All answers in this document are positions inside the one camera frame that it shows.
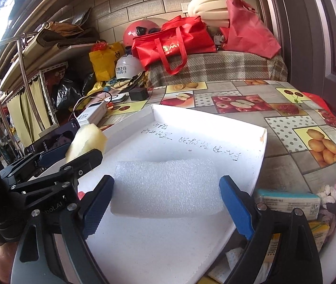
dark brown door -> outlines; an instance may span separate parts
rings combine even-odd
[[[262,0],[262,13],[282,44],[290,83],[336,114],[336,0]]]

white helmet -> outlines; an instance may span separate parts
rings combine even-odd
[[[115,76],[117,79],[132,79],[142,71],[144,71],[144,67],[139,59],[134,58],[131,54],[126,54],[119,58],[115,68]]]

red helmet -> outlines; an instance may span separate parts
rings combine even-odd
[[[139,20],[133,22],[123,33],[123,44],[125,47],[132,46],[134,37],[154,33],[159,30],[160,27],[151,20]]]

yellow curtain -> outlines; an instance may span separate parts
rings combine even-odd
[[[40,79],[33,81],[30,85],[31,94],[33,96],[35,105],[37,107],[40,118],[45,128],[51,126],[48,118]],[[23,91],[19,95],[12,98],[8,103],[10,116],[12,117],[18,137],[23,146],[27,147],[31,143],[39,139],[39,134],[42,132],[38,122],[31,109],[30,103],[27,99],[26,92]]]

metal screw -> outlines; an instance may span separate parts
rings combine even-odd
[[[69,211],[74,211],[76,208],[77,208],[77,204],[75,204],[75,203],[71,203],[67,206],[67,209]]]
[[[294,209],[294,213],[297,215],[297,216],[302,216],[304,214],[304,212],[302,211],[302,209],[299,209],[299,208],[295,208]]]
[[[40,210],[39,209],[34,209],[32,212],[31,212],[31,215],[33,216],[33,217],[36,217],[36,216],[38,216],[40,214]]]
[[[258,210],[266,210],[266,205],[264,203],[258,203],[256,206]]]

